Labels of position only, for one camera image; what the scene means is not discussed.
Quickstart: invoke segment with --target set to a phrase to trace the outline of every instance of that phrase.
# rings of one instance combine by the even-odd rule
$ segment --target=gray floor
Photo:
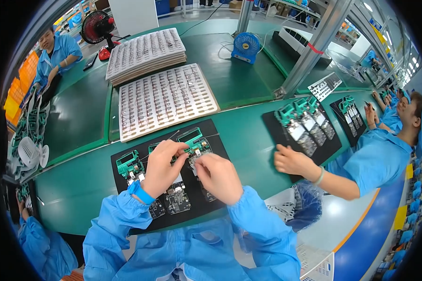
[[[163,18],[158,18],[158,24],[159,26],[166,26],[166,25],[170,25],[170,24],[174,24],[174,23],[178,23],[178,22],[189,22],[189,21],[197,21],[197,20],[205,20],[207,19],[210,14],[214,11],[214,8],[200,8],[199,7],[199,1],[198,0],[193,0],[193,5],[187,5],[187,10],[188,9],[199,9],[199,10],[194,10],[194,11],[190,11],[186,13],[186,18],[183,18],[183,16],[181,14],[175,14],[175,15],[171,15],[171,16],[167,16],[167,17],[163,17]],[[219,7],[220,3],[218,0],[214,0],[214,6],[215,7]],[[220,8],[228,8],[229,5],[228,4],[223,4]],[[275,23],[277,25],[284,25],[284,26],[288,26],[291,28],[295,28],[295,29],[300,29],[303,31],[307,31],[309,33],[314,33],[316,30],[313,30],[311,27],[304,27],[301,24],[298,24],[296,22],[293,21],[287,21],[284,22],[284,19],[282,18],[273,18],[273,17],[267,17],[264,18],[265,14],[262,12],[254,12],[252,11],[250,14],[250,20],[252,21],[267,21],[267,22],[271,22],[271,23]],[[232,11],[225,11],[225,10],[217,10],[213,16],[211,17],[211,19],[239,19],[239,13],[234,13]],[[112,32],[113,35],[116,36],[125,36],[125,35],[119,35],[119,31],[116,29],[113,30]],[[350,50],[351,46],[345,42],[342,41],[338,41],[336,40],[336,38],[333,38],[332,42],[337,43],[338,45]],[[101,47],[103,47],[104,45],[106,45],[106,41],[102,41],[98,44],[88,44],[88,43],[82,43],[80,44],[81,47],[81,51],[83,52],[83,57],[87,58],[90,55],[92,55],[93,53],[96,53],[97,51],[100,50]]]

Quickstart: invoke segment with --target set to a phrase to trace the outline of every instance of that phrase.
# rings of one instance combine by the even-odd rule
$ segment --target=blue wristband
[[[146,205],[152,204],[153,201],[155,200],[149,194],[147,194],[147,192],[145,192],[144,189],[141,188],[141,182],[139,180],[130,184],[127,190],[129,194],[136,195]]]

